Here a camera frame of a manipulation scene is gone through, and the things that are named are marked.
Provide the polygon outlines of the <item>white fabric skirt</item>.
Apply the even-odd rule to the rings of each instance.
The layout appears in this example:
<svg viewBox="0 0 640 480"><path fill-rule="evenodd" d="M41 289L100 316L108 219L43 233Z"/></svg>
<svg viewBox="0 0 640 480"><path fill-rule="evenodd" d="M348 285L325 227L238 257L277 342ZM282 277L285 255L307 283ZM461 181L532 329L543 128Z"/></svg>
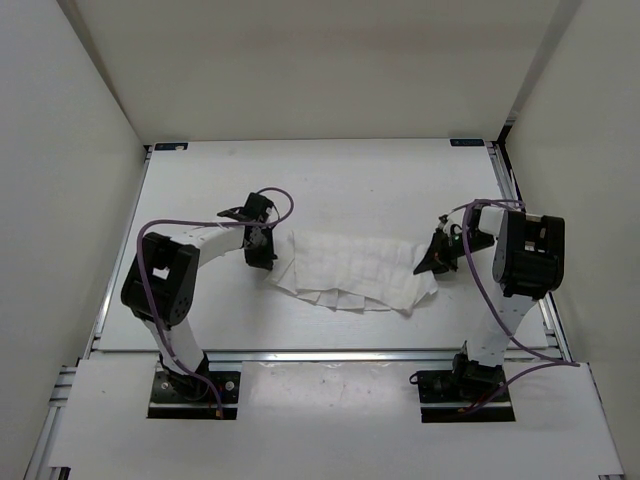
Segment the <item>white fabric skirt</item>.
<svg viewBox="0 0 640 480"><path fill-rule="evenodd" d="M292 230L276 247L267 282L317 306L411 315L438 291L432 273L414 273L426 254L424 244Z"/></svg>

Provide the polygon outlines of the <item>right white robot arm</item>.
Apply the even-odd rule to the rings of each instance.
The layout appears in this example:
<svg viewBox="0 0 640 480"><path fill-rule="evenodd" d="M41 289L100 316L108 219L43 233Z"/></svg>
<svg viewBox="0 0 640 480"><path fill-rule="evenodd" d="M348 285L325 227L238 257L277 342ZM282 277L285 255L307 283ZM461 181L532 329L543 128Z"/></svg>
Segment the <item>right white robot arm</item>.
<svg viewBox="0 0 640 480"><path fill-rule="evenodd" d="M487 312L465 340L461 360L468 363L449 375L449 387L470 400L486 384L478 368L504 362L510 344L524 345L515 334L529 311L564 278L566 223L561 217L533 215L517 201L475 200L459 208L462 220L439 217L425 256L413 273L441 275L467 261Z"/></svg>

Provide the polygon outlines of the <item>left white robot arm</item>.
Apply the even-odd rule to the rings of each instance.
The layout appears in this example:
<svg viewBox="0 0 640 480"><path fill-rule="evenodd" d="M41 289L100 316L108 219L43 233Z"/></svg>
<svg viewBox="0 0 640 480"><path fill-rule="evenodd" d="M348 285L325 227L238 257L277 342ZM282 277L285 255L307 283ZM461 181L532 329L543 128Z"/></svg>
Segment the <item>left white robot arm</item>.
<svg viewBox="0 0 640 480"><path fill-rule="evenodd" d="M188 400L206 395L210 386L205 353L188 322L198 270L225 254L241 250L252 268L270 271L277 259L270 219L274 204L236 207L221 212L221 222L166 220L186 228L163 235L147 226L121 290L121 302L152 333L161 364L176 374L175 388Z"/></svg>

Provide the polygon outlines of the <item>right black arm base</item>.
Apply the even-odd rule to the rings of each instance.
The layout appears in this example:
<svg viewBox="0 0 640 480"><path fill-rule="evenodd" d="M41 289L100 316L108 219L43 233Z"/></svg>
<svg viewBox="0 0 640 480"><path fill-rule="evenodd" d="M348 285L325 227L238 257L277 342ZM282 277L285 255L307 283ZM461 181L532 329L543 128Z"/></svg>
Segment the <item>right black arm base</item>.
<svg viewBox="0 0 640 480"><path fill-rule="evenodd" d="M448 370L419 370L409 383L418 389L423 424L516 420L501 365L480 365L460 352Z"/></svg>

